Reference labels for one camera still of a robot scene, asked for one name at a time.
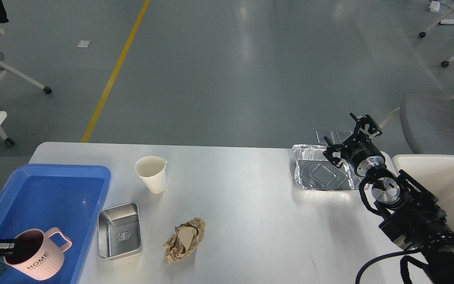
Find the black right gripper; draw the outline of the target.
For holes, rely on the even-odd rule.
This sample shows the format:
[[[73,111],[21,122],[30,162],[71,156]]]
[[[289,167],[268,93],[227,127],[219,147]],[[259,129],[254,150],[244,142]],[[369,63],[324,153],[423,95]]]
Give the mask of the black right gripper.
[[[346,163],[357,176],[366,177],[373,167],[385,165],[384,156],[371,142],[373,137],[381,136],[383,132],[371,115],[349,115],[355,121],[351,136],[340,144],[327,141],[323,156],[336,168]]]

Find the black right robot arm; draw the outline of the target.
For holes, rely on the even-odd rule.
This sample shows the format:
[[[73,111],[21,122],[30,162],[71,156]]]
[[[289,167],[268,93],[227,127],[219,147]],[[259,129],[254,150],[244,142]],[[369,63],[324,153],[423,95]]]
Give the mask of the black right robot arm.
[[[412,282],[409,264],[423,270],[433,284],[454,284],[454,231],[447,224],[447,213],[438,205],[438,198],[404,170],[397,176],[386,167],[386,159],[371,141],[382,135],[382,130],[370,115],[350,116],[355,121],[352,134],[339,144],[325,137],[323,155],[337,168],[344,163],[353,167],[361,178],[361,202],[383,219],[380,230],[400,248],[400,252],[365,263],[355,282],[360,282],[372,264],[400,256],[404,284]]]

